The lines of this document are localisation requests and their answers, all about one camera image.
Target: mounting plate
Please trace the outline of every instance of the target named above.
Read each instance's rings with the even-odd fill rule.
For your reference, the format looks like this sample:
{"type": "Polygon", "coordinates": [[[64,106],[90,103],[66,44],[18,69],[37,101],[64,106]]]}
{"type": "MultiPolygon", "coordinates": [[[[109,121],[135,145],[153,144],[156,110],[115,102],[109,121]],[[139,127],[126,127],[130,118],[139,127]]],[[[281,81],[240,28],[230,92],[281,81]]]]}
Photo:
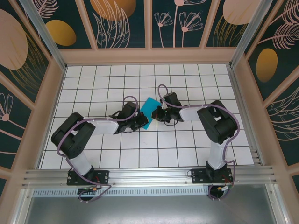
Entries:
{"type": "MultiPolygon", "coordinates": [[[[223,170],[223,175],[230,181],[233,181],[232,171],[230,168],[223,170]]],[[[225,183],[225,179],[221,176],[213,181],[208,177],[206,169],[191,169],[192,183],[225,183]]]]}
{"type": "MultiPolygon", "coordinates": [[[[109,171],[108,170],[95,170],[93,173],[93,182],[98,182],[102,184],[108,184],[109,180],[109,171]]],[[[88,183],[82,180],[75,171],[71,170],[68,172],[67,182],[68,186],[91,186],[91,183],[88,183]]]]}

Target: pink flower illustration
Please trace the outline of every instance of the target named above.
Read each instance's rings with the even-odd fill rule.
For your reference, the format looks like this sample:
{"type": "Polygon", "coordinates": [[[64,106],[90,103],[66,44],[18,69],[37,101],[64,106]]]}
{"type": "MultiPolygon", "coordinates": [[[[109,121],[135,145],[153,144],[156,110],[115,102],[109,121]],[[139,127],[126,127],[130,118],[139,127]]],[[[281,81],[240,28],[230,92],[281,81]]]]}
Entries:
{"type": "Polygon", "coordinates": [[[174,25],[173,25],[173,47],[176,47],[176,23],[177,23],[177,14],[178,7],[186,6],[186,5],[198,5],[201,3],[205,3],[206,0],[174,0],[174,4],[176,4],[176,11],[174,13],[174,25]]]}
{"type": "MultiPolygon", "coordinates": [[[[10,118],[9,115],[10,115],[11,109],[13,107],[13,102],[14,102],[14,98],[12,96],[10,96],[8,94],[7,98],[5,98],[4,93],[0,93],[0,121],[3,121],[3,122],[8,121],[8,122],[12,123],[13,125],[16,125],[17,127],[25,129],[21,125],[18,125],[9,119],[10,118]]],[[[1,129],[0,129],[0,132],[3,134],[6,134],[12,138],[18,139],[18,140],[22,139],[16,135],[13,135],[13,134],[6,132],[4,130],[1,130],[1,129]]]]}
{"type": "Polygon", "coordinates": [[[162,48],[164,48],[163,41],[162,41],[162,35],[161,35],[161,27],[166,27],[169,25],[172,25],[172,20],[169,13],[155,13],[155,20],[157,22],[157,25],[159,26],[159,31],[160,31],[160,40],[162,44],[162,48]]]}
{"type": "Polygon", "coordinates": [[[201,17],[199,15],[200,13],[189,13],[186,17],[186,12],[179,14],[179,22],[183,31],[182,48],[184,47],[185,32],[202,29],[201,17]]]}

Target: blue cloth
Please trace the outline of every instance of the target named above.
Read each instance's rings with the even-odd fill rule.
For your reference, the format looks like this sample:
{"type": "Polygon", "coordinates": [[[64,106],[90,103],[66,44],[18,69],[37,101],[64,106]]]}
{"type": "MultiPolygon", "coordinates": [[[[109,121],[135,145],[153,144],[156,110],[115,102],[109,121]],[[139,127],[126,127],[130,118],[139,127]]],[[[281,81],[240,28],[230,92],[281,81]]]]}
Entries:
{"type": "Polygon", "coordinates": [[[153,113],[153,111],[154,111],[155,109],[157,109],[157,106],[161,106],[161,103],[158,102],[158,101],[156,101],[156,100],[154,100],[153,98],[150,98],[150,97],[149,97],[149,98],[145,101],[143,107],[140,109],[140,111],[143,112],[144,115],[145,115],[145,116],[148,118],[148,120],[149,120],[149,123],[148,123],[147,125],[143,126],[143,128],[144,128],[145,130],[148,129],[148,127],[150,126],[150,124],[151,124],[151,122],[152,122],[152,120],[153,120],[153,118],[151,118],[151,114],[153,113]]]}

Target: enclosure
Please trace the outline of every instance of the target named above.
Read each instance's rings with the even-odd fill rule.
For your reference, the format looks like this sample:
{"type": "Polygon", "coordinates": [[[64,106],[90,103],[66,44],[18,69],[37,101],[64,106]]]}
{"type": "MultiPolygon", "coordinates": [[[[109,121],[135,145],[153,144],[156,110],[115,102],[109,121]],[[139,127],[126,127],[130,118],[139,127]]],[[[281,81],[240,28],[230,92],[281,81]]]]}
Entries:
{"type": "Polygon", "coordinates": [[[299,223],[298,24],[299,0],[3,0],[1,223],[299,223]],[[211,183],[192,183],[211,151],[199,120],[153,120],[90,138],[84,153],[112,188],[81,204],[53,133],[126,96],[159,101],[160,84],[237,118],[231,193],[211,200],[211,183]]]}

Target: white grid mat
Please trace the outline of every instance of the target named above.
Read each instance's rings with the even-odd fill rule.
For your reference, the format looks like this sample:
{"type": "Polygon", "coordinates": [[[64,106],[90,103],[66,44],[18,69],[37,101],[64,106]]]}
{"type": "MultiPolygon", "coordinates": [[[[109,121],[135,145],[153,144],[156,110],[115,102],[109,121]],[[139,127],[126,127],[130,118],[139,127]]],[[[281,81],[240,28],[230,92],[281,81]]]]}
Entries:
{"type": "MultiPolygon", "coordinates": [[[[159,99],[159,84],[175,92],[183,105],[220,99],[241,124],[227,160],[235,160],[237,165],[254,164],[225,65],[112,65],[67,68],[40,168],[70,168],[56,154],[50,138],[72,112],[105,117],[120,110],[127,95],[135,96],[142,107],[148,97],[159,99]]],[[[154,120],[147,130],[93,136],[85,154],[95,168],[192,167],[205,165],[209,147],[210,140],[199,121],[166,126],[154,120]]]]}

